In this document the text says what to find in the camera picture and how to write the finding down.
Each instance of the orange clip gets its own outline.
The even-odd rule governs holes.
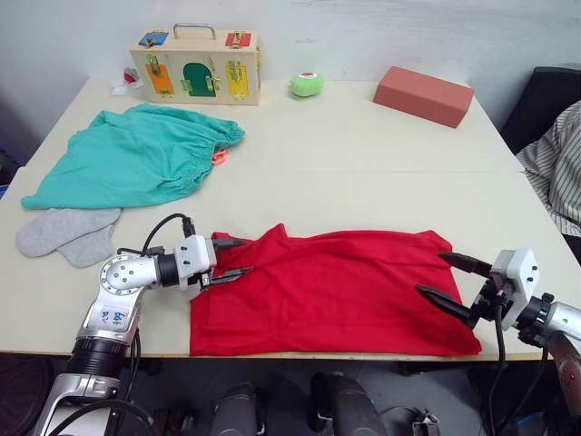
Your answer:
[[[214,165],[220,165],[223,164],[226,161],[226,150],[221,150],[217,153],[214,153],[214,155],[212,156],[212,163]]]

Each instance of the gray sock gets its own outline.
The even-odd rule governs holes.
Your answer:
[[[16,247],[28,257],[44,256],[119,218],[121,209],[49,209],[16,232]]]
[[[69,263],[76,268],[84,268],[104,261],[113,254],[111,232],[113,226],[85,234],[57,248]]]

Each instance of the red t-shirt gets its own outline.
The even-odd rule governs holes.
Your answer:
[[[460,302],[450,267],[437,256],[451,248],[432,231],[292,238],[279,224],[217,253],[217,274],[254,269],[192,300],[190,354],[477,354],[473,332],[414,288],[431,286]]]

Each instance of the striped shirt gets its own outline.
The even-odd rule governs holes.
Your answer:
[[[561,233],[581,237],[581,100],[517,159]]]

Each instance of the green ball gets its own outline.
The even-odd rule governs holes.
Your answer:
[[[302,73],[290,80],[290,91],[299,97],[318,94],[323,89],[325,78],[317,73]]]

